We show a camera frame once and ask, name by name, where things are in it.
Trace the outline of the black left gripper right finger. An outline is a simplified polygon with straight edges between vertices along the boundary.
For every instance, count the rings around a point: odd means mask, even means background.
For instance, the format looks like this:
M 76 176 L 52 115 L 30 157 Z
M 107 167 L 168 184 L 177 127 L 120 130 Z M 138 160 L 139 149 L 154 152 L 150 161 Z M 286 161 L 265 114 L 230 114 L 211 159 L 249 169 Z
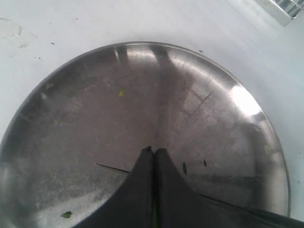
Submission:
M 196 193 L 176 169 L 166 149 L 154 158 L 159 228 L 302 228 L 303 222 L 247 209 Z

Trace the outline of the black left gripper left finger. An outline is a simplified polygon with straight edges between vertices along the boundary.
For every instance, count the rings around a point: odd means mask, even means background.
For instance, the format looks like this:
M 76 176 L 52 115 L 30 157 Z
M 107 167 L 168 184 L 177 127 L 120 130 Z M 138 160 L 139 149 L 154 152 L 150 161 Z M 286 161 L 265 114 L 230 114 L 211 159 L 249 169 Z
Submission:
M 118 190 L 76 228 L 152 228 L 153 162 L 150 146 L 141 150 Z

